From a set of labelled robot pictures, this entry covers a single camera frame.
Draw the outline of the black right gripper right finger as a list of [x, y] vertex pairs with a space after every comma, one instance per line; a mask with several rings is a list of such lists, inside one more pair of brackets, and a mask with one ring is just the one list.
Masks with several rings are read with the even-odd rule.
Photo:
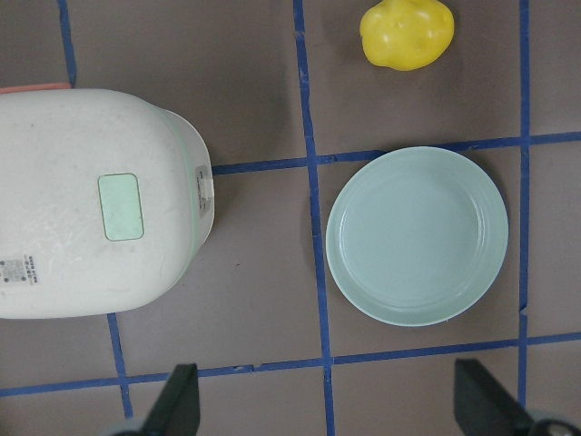
[[454, 418], [463, 435], [528, 435], [533, 420], [477, 359], [456, 359]]

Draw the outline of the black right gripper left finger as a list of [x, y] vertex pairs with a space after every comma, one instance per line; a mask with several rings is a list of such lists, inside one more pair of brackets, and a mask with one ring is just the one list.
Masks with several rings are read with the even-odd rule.
[[201, 423], [198, 369], [178, 364], [142, 426], [144, 435], [196, 435]]

